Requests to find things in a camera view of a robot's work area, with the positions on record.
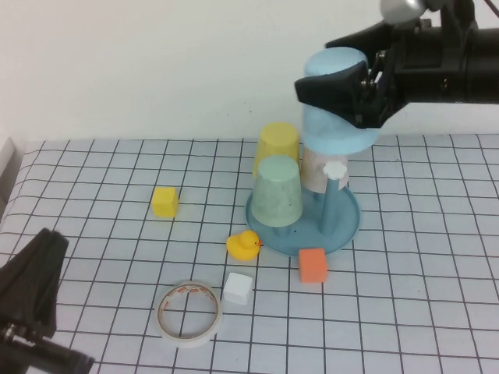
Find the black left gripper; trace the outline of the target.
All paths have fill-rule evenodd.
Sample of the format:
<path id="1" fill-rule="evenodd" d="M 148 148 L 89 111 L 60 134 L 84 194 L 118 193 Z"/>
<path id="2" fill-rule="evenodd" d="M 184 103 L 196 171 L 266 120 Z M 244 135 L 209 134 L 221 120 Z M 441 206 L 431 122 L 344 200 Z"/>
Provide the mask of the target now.
<path id="1" fill-rule="evenodd" d="M 30 368 L 46 373 L 89 373 L 94 365 L 94 358 L 51 341 L 57 327 L 58 285 L 68 246 L 69 241 L 59 232 L 44 228 L 1 268 L 2 373 L 26 373 Z"/>

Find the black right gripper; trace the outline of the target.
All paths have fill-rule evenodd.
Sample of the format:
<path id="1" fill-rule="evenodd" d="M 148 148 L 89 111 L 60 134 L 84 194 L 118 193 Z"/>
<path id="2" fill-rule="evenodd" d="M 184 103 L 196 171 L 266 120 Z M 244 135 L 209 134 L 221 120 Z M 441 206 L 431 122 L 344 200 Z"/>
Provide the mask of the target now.
<path id="1" fill-rule="evenodd" d="M 325 48 L 367 52 L 365 62 L 295 81 L 298 101 L 360 128 L 379 129 L 409 103 L 466 102 L 471 30 L 381 21 L 328 41 Z"/>

